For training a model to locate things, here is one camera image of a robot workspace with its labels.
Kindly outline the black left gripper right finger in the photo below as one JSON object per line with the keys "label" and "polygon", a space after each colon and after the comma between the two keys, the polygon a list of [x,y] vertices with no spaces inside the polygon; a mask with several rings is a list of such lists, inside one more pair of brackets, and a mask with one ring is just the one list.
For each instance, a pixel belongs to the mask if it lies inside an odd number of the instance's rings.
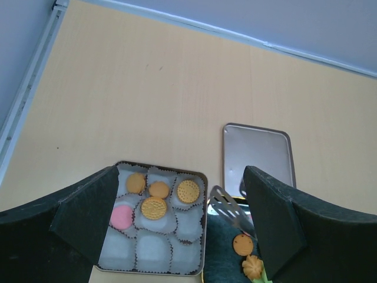
{"label": "black left gripper right finger", "polygon": [[254,166],[243,173],[267,278],[375,282],[376,216],[288,186]]}

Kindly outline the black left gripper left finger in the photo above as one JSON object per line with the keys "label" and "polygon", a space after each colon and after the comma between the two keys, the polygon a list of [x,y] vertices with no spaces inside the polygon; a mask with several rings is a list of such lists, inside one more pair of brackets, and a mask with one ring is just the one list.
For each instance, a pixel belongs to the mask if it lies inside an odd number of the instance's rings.
{"label": "black left gripper left finger", "polygon": [[118,190],[108,166],[1,212],[1,282],[88,282],[98,264]]}

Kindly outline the pink round cookie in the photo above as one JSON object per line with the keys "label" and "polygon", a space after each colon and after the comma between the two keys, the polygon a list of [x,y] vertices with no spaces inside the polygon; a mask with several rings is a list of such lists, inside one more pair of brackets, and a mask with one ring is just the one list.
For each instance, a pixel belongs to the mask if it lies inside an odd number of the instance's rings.
{"label": "pink round cookie", "polygon": [[110,224],[118,230],[128,229],[132,225],[133,210],[127,205],[120,205],[113,209]]}

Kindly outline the silver metal tongs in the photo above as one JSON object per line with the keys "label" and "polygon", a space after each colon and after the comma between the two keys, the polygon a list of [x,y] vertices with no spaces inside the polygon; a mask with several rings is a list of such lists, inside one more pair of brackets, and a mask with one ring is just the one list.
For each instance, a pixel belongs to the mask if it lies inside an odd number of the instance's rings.
{"label": "silver metal tongs", "polygon": [[209,204],[231,226],[240,229],[256,240],[251,214],[246,214],[225,189],[218,185],[213,186],[210,191]]}

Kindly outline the plain round orange cookie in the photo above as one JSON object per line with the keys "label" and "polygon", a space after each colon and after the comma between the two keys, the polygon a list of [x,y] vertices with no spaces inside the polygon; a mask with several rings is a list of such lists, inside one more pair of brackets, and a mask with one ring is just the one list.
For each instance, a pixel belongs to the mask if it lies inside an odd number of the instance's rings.
{"label": "plain round orange cookie", "polygon": [[146,179],[142,173],[133,173],[126,180],[126,188],[128,193],[140,194],[144,191]]}

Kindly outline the dotted round yellow cookie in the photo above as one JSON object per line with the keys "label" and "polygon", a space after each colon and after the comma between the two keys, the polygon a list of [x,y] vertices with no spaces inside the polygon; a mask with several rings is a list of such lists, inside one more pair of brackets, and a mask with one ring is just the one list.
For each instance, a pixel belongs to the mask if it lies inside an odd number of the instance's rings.
{"label": "dotted round yellow cookie", "polygon": [[192,180],[184,180],[177,186],[178,199],[186,204],[194,203],[200,196],[200,188]]}

